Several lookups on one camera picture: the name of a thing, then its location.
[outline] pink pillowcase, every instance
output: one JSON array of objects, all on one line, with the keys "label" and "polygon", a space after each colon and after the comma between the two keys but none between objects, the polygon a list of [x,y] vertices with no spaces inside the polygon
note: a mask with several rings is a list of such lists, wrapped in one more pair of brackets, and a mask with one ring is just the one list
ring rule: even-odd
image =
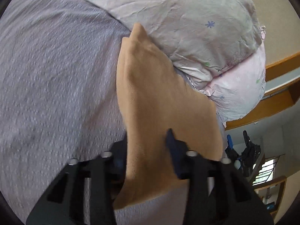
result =
[{"label": "pink pillowcase", "polygon": [[[265,27],[261,27],[265,39]],[[266,53],[262,43],[258,50],[230,70],[213,78],[200,92],[216,104],[217,113],[226,127],[227,121],[243,118],[265,94]]]}]

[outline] grey blanket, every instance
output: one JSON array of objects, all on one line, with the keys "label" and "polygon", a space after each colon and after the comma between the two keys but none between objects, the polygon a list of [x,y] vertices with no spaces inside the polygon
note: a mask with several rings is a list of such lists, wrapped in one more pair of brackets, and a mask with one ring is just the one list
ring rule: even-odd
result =
[{"label": "grey blanket", "polygon": [[[116,64],[130,31],[84,0],[12,0],[0,19],[0,190],[25,222],[69,158],[124,134]],[[116,212],[118,224],[181,224],[186,188]]]}]

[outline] beige towel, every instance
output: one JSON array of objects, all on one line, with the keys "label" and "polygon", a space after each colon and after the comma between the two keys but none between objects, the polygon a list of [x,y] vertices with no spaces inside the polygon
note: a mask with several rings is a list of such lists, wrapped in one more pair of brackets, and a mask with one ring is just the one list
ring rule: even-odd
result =
[{"label": "beige towel", "polygon": [[214,103],[175,73],[140,24],[122,40],[117,96],[128,144],[126,178],[114,202],[116,209],[163,195],[185,182],[177,179],[165,146],[169,128],[191,150],[211,160],[221,158]]}]

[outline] pillow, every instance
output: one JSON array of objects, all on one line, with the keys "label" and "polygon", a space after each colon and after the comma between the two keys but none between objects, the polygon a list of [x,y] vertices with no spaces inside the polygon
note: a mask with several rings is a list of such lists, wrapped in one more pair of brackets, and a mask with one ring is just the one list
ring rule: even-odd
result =
[{"label": "pillow", "polygon": [[252,0],[88,0],[154,43],[203,89],[262,43]]},{"label": "pillow", "polygon": [[[261,37],[265,39],[265,27]],[[202,93],[215,102],[216,110],[226,127],[227,121],[247,115],[265,94],[266,53],[262,43],[258,50],[244,61],[208,83]]]}]

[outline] blue object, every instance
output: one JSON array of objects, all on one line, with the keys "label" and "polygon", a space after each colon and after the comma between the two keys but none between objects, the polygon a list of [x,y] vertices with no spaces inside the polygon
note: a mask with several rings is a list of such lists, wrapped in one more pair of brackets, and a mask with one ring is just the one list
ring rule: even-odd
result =
[{"label": "blue object", "polygon": [[273,210],[275,208],[275,202],[267,204],[266,207],[267,207],[267,210]]},{"label": "blue object", "polygon": [[233,142],[232,142],[230,134],[227,135],[227,143],[228,143],[229,148],[233,149]]},{"label": "blue object", "polygon": [[212,28],[215,26],[215,22],[213,21],[208,21],[207,24],[205,25],[207,28]]}]

